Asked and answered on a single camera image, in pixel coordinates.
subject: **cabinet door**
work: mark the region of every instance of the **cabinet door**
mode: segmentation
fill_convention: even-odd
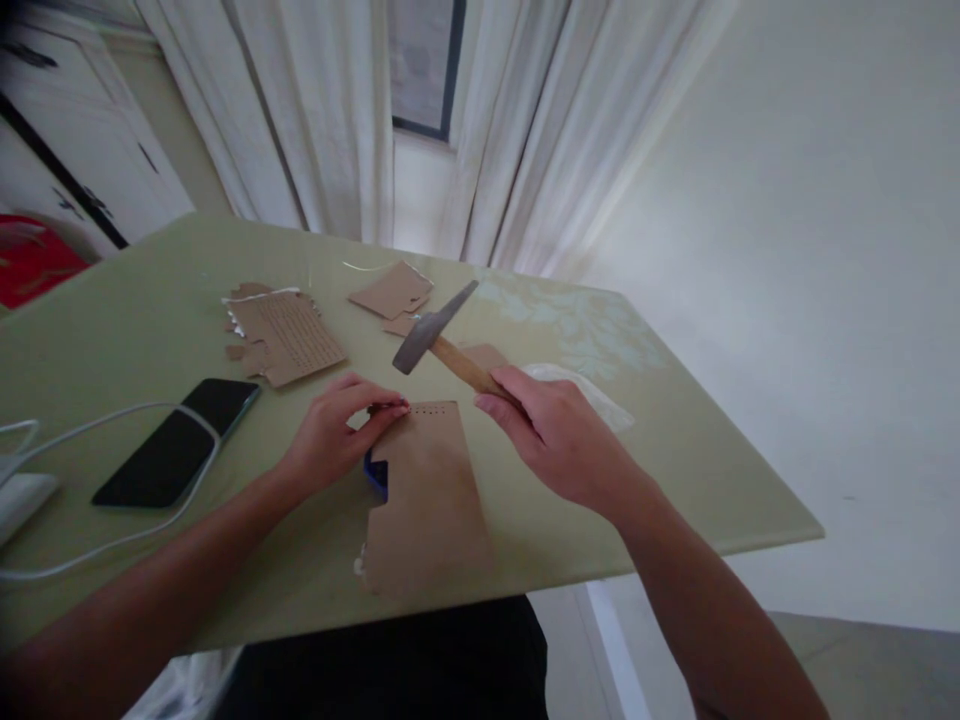
[[[10,100],[127,242],[170,221],[155,171],[114,110],[41,87],[19,89]]]
[[[49,225],[78,255],[95,261],[119,252],[6,122],[0,120],[0,203],[4,211]]]
[[[84,46],[26,26],[7,46],[10,101],[127,242],[183,214]]]

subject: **cardboard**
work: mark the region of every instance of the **cardboard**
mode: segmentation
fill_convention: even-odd
[[[279,388],[346,359],[309,295],[243,283],[231,298],[224,304],[243,330],[244,345],[229,346],[227,356],[240,360],[247,377],[263,375]]]
[[[417,315],[398,315],[393,320],[384,320],[380,323],[380,327],[384,332],[406,337],[419,319]]]
[[[460,352],[473,360],[482,370],[490,370],[491,368],[510,364],[510,361],[489,343],[460,348]]]
[[[489,571],[493,545],[455,402],[413,403],[373,447],[389,499],[370,511],[364,582],[402,599],[455,570]]]
[[[387,273],[347,299],[368,310],[393,320],[403,312],[413,313],[430,297],[433,283],[407,265],[398,262]]]

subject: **window frame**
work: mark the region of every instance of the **window frame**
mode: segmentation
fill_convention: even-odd
[[[443,109],[440,127],[423,125],[391,113],[394,130],[406,130],[443,143],[450,142],[450,119],[453,115],[453,96],[457,89],[457,70],[460,67],[460,50],[463,45],[463,26],[467,15],[467,0],[453,0],[453,17],[450,19],[450,47],[447,51],[447,72],[443,82]]]

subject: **hand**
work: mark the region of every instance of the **hand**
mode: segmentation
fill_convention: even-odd
[[[503,428],[520,458],[557,495],[610,518],[637,479],[652,483],[580,388],[569,380],[540,382],[506,366],[493,379],[523,405],[529,420],[495,395],[474,403]]]
[[[359,430],[347,425],[350,416],[371,405],[386,407],[372,413]],[[273,474],[307,498],[339,480],[394,420],[409,412],[410,404],[398,392],[356,373],[338,377],[310,404]]]

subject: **forearm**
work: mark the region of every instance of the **forearm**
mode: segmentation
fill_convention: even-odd
[[[254,549],[299,497],[269,473],[104,586],[4,661],[40,717],[119,717],[182,652]]]
[[[604,514],[699,705],[729,718],[827,717],[770,618],[649,477],[638,469]]]

